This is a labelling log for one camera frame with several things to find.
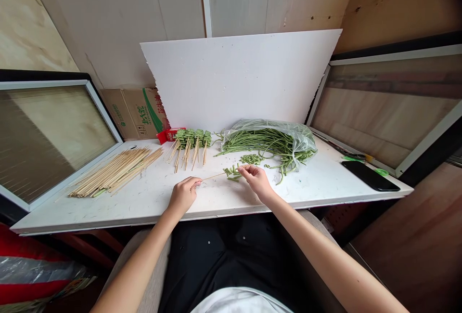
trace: cardboard box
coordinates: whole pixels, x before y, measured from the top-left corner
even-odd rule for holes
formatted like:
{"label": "cardboard box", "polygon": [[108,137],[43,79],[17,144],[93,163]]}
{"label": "cardboard box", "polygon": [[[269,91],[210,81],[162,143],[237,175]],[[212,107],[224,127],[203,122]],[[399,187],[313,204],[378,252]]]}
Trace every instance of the cardboard box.
{"label": "cardboard box", "polygon": [[100,92],[124,140],[155,139],[158,133],[170,128],[157,88]]}

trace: hand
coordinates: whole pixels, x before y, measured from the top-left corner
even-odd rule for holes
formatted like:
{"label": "hand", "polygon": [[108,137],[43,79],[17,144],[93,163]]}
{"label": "hand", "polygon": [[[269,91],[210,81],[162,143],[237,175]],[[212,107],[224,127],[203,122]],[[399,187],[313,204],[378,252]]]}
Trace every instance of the hand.
{"label": "hand", "polygon": [[200,186],[202,179],[188,177],[173,187],[170,203],[167,210],[175,211],[181,217],[189,210],[196,199],[196,187]]}
{"label": "hand", "polygon": [[265,170],[254,165],[242,165],[237,170],[247,180],[252,190],[265,205],[273,198],[278,197],[273,188],[271,188]]}

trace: bundle of bamboo skewers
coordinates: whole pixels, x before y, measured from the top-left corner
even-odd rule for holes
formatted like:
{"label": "bundle of bamboo skewers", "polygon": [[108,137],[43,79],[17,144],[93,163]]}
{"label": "bundle of bamboo skewers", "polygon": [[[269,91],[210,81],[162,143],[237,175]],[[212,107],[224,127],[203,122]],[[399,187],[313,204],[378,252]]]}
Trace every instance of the bundle of bamboo skewers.
{"label": "bundle of bamboo skewers", "polygon": [[163,153],[163,148],[151,152],[152,150],[147,147],[123,151],[106,166],[77,182],[76,185],[79,187],[72,191],[69,196],[96,197],[105,191],[112,193],[117,190],[116,194],[158,159]]}

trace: window frame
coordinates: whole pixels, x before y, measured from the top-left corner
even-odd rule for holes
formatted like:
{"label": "window frame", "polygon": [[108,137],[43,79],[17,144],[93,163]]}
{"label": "window frame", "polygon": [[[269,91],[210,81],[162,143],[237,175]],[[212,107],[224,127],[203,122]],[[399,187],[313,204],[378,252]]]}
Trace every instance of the window frame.
{"label": "window frame", "polygon": [[31,203],[27,203],[18,197],[16,194],[5,188],[0,184],[0,195],[3,195],[5,198],[15,203],[17,206],[22,208],[26,212],[31,212],[40,206],[42,203],[51,198],[55,193],[68,186],[72,181],[79,177],[82,173],[88,171],[95,165],[97,165],[102,159],[108,156],[112,151],[118,148],[124,140],[120,136],[116,125],[111,119],[111,116],[106,110],[106,107],[102,103],[93,83],[89,79],[63,79],[63,80],[25,80],[25,81],[0,81],[0,91],[14,90],[14,89],[35,89],[35,88],[51,88],[51,87],[66,87],[66,86],[78,86],[83,85],[87,90],[90,98],[95,103],[96,108],[103,117],[106,125],[109,128],[109,131],[114,136],[115,144],[105,150],[103,153],[99,154],[96,158],[85,164],[83,167],[78,169],[76,172],[56,184],[53,188],[43,193],[37,199]]}
{"label": "window frame", "polygon": [[[436,56],[447,56],[447,55],[456,55],[462,54],[462,44],[454,44],[440,47],[432,47],[418,50],[408,50],[404,52],[396,53],[387,53],[387,54],[378,54],[378,55],[369,55],[358,58],[350,59],[338,59],[331,60],[324,72],[324,76],[321,79],[318,91],[316,93],[313,105],[308,113],[308,118],[306,125],[313,131],[316,135],[320,135],[328,140],[336,143],[337,145],[344,147],[345,149],[351,151],[352,153],[361,153],[361,151],[353,148],[346,143],[337,140],[334,137],[331,137],[324,132],[315,129],[312,126],[313,119],[316,115],[316,110],[319,106],[319,102],[322,97],[322,93],[325,88],[326,81],[329,77],[329,73],[332,66],[339,65],[352,65],[352,64],[366,64],[366,63],[378,63],[385,61],[396,61],[396,60],[408,60],[408,59],[419,59],[419,58],[429,58]],[[385,165],[377,159],[373,159],[371,164],[381,169],[387,170],[392,176],[399,178],[406,170],[422,155],[424,152],[441,136],[443,135],[458,119],[462,117],[462,100],[457,103],[457,105],[447,114],[444,118],[420,141],[417,146],[408,154],[406,158],[398,165],[396,169]]]}

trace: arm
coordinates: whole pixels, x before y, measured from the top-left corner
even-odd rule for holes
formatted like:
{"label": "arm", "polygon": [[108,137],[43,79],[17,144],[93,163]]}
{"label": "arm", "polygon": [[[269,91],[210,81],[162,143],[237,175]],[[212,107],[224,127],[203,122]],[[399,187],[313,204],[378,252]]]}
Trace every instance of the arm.
{"label": "arm", "polygon": [[173,188],[170,203],[152,231],[120,270],[91,313],[136,312],[159,255],[183,215],[196,199],[201,179],[189,177]]}
{"label": "arm", "polygon": [[263,169],[239,167],[347,312],[407,312],[369,272],[319,232],[271,188]]}

